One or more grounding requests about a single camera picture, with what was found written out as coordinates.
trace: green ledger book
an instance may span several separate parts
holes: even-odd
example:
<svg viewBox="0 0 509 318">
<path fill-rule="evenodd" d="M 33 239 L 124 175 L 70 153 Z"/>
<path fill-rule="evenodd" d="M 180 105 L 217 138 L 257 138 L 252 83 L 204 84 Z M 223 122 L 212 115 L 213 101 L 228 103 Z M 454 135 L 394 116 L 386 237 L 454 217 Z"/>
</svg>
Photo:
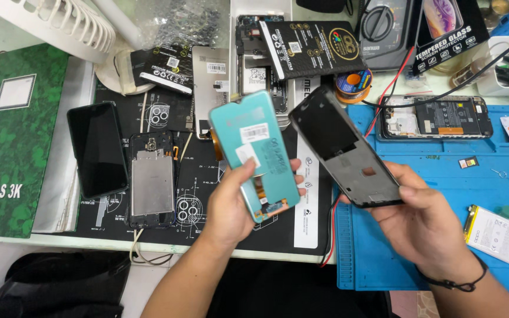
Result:
<svg viewBox="0 0 509 318">
<path fill-rule="evenodd" d="M 31 236 L 67 63 L 48 44 L 0 54 L 0 236 Z"/>
</svg>

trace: black bracelet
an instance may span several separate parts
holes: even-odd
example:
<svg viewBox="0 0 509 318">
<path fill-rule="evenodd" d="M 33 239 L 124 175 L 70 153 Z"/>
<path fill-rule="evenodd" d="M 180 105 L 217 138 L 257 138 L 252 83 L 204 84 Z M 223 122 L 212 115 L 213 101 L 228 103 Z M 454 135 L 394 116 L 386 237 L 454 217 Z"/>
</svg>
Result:
<svg viewBox="0 0 509 318">
<path fill-rule="evenodd" d="M 433 278 L 429 278 L 426 275 L 424 275 L 420 271 L 420 269 L 417 268 L 417 266 L 416 266 L 416 271 L 419 273 L 421 279 L 423 279 L 424 281 L 427 281 L 431 285 L 442 286 L 442 287 L 445 287 L 447 289 L 454 289 L 454 288 L 456 288 L 456 289 L 458 289 L 458 290 L 460 290 L 462 292 L 471 293 L 471 292 L 473 292 L 476 289 L 475 284 L 477 282 L 479 282 L 481 279 L 483 279 L 484 275 L 486 275 L 486 271 L 488 271 L 488 265 L 485 262 L 483 262 L 483 260 L 481 260 L 480 257 L 476 256 L 476 254 L 474 252 L 471 251 L 471 253 L 476 257 L 476 259 L 478 260 L 478 262 L 482 266 L 482 270 L 483 270 L 482 276 L 480 278 L 478 278 L 477 280 L 475 280 L 474 282 L 472 282 L 472 283 L 465 283 L 465 284 L 458 285 L 456 282 L 448 281 L 446 279 L 444 281 L 440 282 L 440 281 L 436 281 Z"/>
</svg>

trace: solder wire spool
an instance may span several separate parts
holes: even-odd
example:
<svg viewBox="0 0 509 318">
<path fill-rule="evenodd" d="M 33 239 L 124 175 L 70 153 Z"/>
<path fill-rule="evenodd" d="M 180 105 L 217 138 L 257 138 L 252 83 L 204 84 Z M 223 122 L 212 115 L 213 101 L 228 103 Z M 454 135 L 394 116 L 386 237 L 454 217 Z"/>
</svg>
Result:
<svg viewBox="0 0 509 318">
<path fill-rule="evenodd" d="M 368 96 L 371 83 L 370 69 L 339 74 L 336 81 L 337 99 L 346 104 L 356 104 Z"/>
</svg>

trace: red wire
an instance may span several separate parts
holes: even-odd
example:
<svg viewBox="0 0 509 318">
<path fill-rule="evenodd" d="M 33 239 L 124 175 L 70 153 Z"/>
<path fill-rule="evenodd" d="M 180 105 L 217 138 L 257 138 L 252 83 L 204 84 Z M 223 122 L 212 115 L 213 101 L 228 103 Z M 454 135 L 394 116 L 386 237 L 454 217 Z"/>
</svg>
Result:
<svg viewBox="0 0 509 318">
<path fill-rule="evenodd" d="M 406 56 L 406 59 L 404 60 L 404 63 L 402 63 L 402 65 L 400 66 L 400 70 L 398 71 L 398 73 L 396 74 L 396 77 L 394 77 L 394 79 L 392 80 L 392 82 L 389 83 L 388 87 L 386 87 L 386 89 L 384 90 L 384 92 L 382 93 L 382 95 L 380 95 L 380 102 L 382 102 L 382 99 L 384 98 L 384 94 L 386 94 L 386 92 L 388 91 L 388 89 L 392 86 L 392 84 L 396 81 L 396 79 L 398 78 L 398 76 L 400 76 L 402 70 L 404 69 L 404 67 L 406 67 L 406 64 L 408 63 L 408 60 L 409 60 L 409 57 L 412 55 L 412 52 L 414 51 L 414 47 L 410 47 L 409 48 L 409 51 L 408 51 L 408 55 Z M 378 114 L 378 112 L 380 112 L 380 108 L 377 108 L 376 109 L 376 112 L 374 113 L 374 120 L 372 120 L 372 125 L 371 125 L 371 129 L 369 129 L 366 134 L 364 135 L 364 138 L 368 137 L 368 135 L 371 134 L 372 132 L 372 128 L 374 128 L 374 124 L 376 123 L 376 115 Z"/>
<path fill-rule="evenodd" d="M 320 268 L 323 268 L 327 262 L 329 262 L 329 259 L 331 258 L 331 255 L 333 254 L 333 249 L 335 249 L 335 210 L 337 209 L 337 204 L 339 203 L 339 200 L 335 202 L 335 205 L 333 206 L 333 211 L 331 211 L 331 250 L 329 250 L 329 256 L 327 259 L 323 262 L 323 264 L 320 265 Z"/>
</svg>

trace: bubble wrap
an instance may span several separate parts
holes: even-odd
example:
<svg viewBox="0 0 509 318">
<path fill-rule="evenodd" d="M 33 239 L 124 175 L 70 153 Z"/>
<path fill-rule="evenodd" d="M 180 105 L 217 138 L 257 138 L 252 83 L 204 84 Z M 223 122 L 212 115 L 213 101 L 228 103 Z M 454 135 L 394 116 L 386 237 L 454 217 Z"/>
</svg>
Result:
<svg viewBox="0 0 509 318">
<path fill-rule="evenodd" d="M 137 0 L 135 24 L 144 49 L 162 44 L 229 46 L 225 0 Z"/>
</svg>

